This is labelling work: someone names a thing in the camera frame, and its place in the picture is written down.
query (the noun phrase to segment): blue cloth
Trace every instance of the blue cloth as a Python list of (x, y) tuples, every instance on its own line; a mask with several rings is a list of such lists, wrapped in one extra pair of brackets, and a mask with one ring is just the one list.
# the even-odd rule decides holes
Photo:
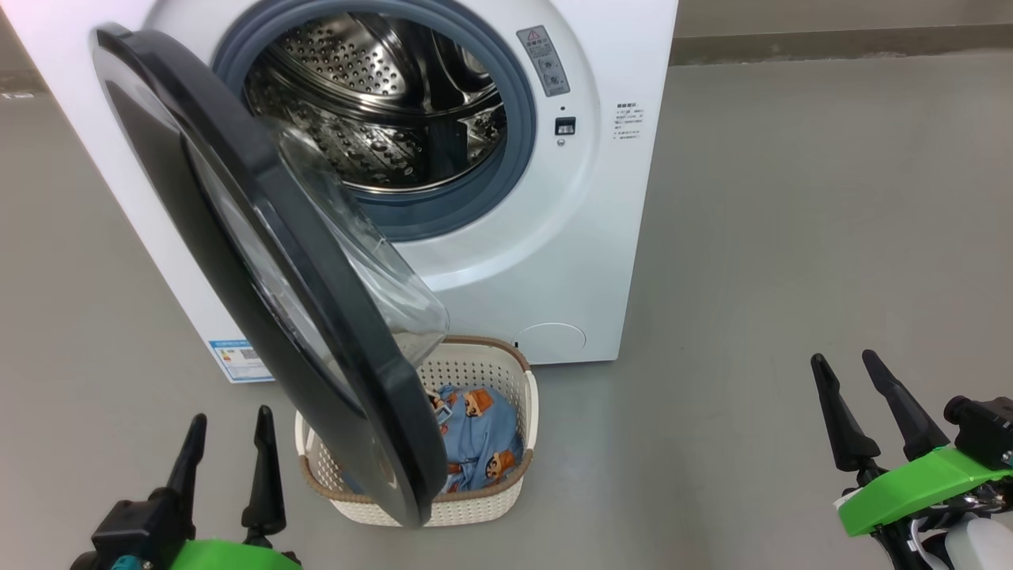
[(436, 407), (450, 410), (440, 426), (449, 464), (445, 493), (495, 485), (521, 465), (517, 409), (501, 394), (487, 387), (446, 386), (439, 395)]

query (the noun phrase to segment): concrete floor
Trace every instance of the concrete floor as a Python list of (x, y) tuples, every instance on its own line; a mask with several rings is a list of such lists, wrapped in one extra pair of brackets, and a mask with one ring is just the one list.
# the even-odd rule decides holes
[[(834, 470), (807, 361), (827, 354), (887, 467), (901, 437), (863, 348), (939, 421), (956, 394), (1013, 396), (1009, 63), (673, 69), (622, 355), (537, 372), (516, 508), (360, 526), (303, 484), (285, 436), (276, 545), (317, 569), (885, 570), (831, 506), (852, 478)], [(292, 406), (222, 379), (52, 101), (0, 99), (0, 133), (6, 566), (67, 567), (113, 501), (164, 481), (202, 411), (198, 533), (241, 539), (256, 407), (284, 436)]]

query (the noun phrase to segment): blue and white sticker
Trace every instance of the blue and white sticker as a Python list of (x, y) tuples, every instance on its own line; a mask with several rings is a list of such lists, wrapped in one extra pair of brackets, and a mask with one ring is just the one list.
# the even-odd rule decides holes
[(275, 380), (256, 350), (247, 340), (211, 341), (211, 350), (234, 383), (263, 383)]

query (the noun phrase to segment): white plastic basket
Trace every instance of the white plastic basket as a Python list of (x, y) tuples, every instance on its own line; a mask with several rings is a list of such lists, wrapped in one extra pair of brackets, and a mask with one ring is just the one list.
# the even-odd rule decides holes
[[(538, 438), (538, 386), (531, 367), (516, 348), (500, 341), (450, 337), (418, 368), (418, 378), (431, 391), (447, 385), (491, 387), (517, 408), (518, 431), (525, 443), (524, 460), (518, 469), (487, 489), (437, 496), (433, 517), (425, 525), (452, 526), (499, 518), (521, 494)], [(296, 413), (296, 450), (306, 482), (341, 514), (364, 524), (398, 526), (372, 499), (352, 492), (330, 452), (299, 413)]]

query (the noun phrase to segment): green plastic bracket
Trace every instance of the green plastic bracket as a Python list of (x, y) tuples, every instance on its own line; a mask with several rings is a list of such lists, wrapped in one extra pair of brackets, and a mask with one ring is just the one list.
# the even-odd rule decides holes
[(302, 570), (278, 551), (227, 541), (187, 541), (171, 570)]
[(849, 537), (868, 535), (876, 525), (1004, 477), (1013, 477), (1013, 470), (992, 471), (954, 447), (940, 447), (872, 480), (841, 505), (838, 516)]

